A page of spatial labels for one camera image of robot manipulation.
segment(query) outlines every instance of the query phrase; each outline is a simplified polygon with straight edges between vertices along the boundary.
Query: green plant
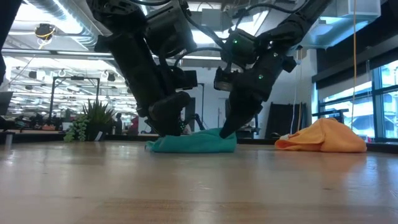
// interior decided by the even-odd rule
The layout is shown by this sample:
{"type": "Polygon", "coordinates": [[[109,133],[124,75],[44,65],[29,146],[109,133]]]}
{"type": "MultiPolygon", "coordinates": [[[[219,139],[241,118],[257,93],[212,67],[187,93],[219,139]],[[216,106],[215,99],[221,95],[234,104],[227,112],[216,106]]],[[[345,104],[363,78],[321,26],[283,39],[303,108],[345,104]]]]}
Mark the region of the green plant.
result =
{"type": "Polygon", "coordinates": [[[87,119],[87,115],[78,116],[70,126],[70,129],[65,137],[63,137],[63,140],[65,142],[71,142],[75,139],[75,134],[77,133],[79,141],[86,141],[86,130],[88,122],[89,120],[87,119]]]}
{"type": "Polygon", "coordinates": [[[107,107],[108,104],[103,105],[98,100],[94,101],[93,104],[88,100],[88,107],[83,105],[83,111],[90,120],[90,124],[108,124],[115,112],[112,109],[107,110],[107,107]]]}

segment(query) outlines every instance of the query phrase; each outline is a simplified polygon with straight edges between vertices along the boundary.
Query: glass window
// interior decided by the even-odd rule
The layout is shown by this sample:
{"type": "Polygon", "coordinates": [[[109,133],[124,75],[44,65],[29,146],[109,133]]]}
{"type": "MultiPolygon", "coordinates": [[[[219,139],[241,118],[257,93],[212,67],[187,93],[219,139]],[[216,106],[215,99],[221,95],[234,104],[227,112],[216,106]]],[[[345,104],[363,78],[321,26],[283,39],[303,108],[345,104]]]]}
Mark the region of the glass window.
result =
{"type": "Polygon", "coordinates": [[[398,91],[383,95],[383,119],[386,138],[398,138],[398,91]]]}
{"type": "MultiPolygon", "coordinates": [[[[337,94],[331,95],[329,97],[326,97],[325,99],[323,99],[323,101],[329,102],[329,101],[337,100],[337,99],[344,98],[347,96],[352,96],[353,90],[354,90],[354,88],[349,88],[348,90],[342,91],[341,93],[337,93],[337,94]]],[[[372,81],[369,81],[369,82],[363,83],[363,84],[355,87],[355,94],[366,93],[371,90],[372,90],[372,81]]]]}
{"type": "Polygon", "coordinates": [[[398,60],[380,68],[382,87],[398,85],[398,60]]]}
{"type": "MultiPolygon", "coordinates": [[[[354,105],[354,118],[351,119],[352,115],[352,100],[348,100],[342,103],[334,105],[326,105],[325,111],[330,110],[342,110],[349,109],[348,112],[344,113],[344,124],[351,127],[351,121],[353,122],[353,131],[360,136],[367,136],[374,138],[374,120],[373,120],[373,101],[372,97],[364,97],[355,99],[354,105]]],[[[338,114],[333,114],[326,117],[336,117],[338,114]]]]}

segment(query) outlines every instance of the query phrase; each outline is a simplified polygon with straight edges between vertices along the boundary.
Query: orange towel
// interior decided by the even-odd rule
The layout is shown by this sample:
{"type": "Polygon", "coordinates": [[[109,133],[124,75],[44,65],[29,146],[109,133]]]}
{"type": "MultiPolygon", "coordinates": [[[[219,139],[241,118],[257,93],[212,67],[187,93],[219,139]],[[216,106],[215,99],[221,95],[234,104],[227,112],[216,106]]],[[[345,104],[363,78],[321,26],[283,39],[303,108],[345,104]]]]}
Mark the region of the orange towel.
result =
{"type": "Polygon", "coordinates": [[[308,128],[280,139],[275,147],[291,151],[366,152],[366,143],[334,118],[321,118],[308,128]]]}

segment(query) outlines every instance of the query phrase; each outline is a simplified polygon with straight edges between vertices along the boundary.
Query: teal towel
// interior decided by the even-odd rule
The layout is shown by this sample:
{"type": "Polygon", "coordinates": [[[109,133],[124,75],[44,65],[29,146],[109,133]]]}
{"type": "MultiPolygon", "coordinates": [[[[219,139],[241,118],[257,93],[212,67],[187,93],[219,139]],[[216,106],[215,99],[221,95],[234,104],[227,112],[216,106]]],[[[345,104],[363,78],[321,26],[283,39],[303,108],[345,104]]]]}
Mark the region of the teal towel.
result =
{"type": "Polygon", "coordinates": [[[236,148],[236,135],[226,139],[219,136],[221,128],[209,129],[188,136],[166,136],[156,142],[147,142],[146,148],[152,152],[171,153],[217,153],[233,152],[236,148]]]}

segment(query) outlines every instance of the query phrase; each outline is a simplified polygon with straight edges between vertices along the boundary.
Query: wooden tabletop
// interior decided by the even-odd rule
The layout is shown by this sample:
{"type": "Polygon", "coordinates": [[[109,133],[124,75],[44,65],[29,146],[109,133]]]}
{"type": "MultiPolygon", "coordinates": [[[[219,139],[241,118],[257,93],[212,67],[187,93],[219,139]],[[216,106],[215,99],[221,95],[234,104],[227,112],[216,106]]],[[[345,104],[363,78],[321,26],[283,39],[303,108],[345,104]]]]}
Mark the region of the wooden tabletop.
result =
{"type": "Polygon", "coordinates": [[[239,146],[154,154],[143,142],[0,151],[0,223],[398,223],[398,158],[239,146]]]}

